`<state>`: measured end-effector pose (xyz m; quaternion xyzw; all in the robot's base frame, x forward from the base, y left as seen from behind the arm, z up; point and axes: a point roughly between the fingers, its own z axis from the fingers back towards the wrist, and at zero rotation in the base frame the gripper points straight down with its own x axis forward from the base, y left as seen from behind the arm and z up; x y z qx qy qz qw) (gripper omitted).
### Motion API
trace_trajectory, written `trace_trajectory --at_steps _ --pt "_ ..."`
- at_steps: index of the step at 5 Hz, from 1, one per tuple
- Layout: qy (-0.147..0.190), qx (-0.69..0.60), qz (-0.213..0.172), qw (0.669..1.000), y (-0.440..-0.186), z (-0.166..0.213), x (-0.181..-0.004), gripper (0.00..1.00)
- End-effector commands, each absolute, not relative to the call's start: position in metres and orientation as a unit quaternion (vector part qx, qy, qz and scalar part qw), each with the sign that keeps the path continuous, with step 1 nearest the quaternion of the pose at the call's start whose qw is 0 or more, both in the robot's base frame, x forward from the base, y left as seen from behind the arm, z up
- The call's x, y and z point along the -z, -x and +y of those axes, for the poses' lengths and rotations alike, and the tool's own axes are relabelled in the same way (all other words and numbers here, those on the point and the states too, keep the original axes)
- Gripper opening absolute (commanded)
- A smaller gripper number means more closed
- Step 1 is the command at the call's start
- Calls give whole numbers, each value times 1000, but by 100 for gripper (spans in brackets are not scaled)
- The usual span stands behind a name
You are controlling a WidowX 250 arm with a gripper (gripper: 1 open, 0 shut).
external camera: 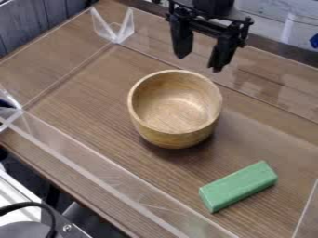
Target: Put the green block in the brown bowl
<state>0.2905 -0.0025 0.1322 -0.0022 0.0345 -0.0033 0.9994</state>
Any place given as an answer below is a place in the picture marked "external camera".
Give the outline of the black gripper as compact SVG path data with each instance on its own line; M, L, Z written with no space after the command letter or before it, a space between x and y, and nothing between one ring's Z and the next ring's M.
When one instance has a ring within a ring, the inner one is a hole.
M214 73L231 62L241 39L247 38L254 24L253 18L237 10L235 0L169 0L167 21L173 50L179 60L193 51L193 31L213 33L217 44L207 67Z

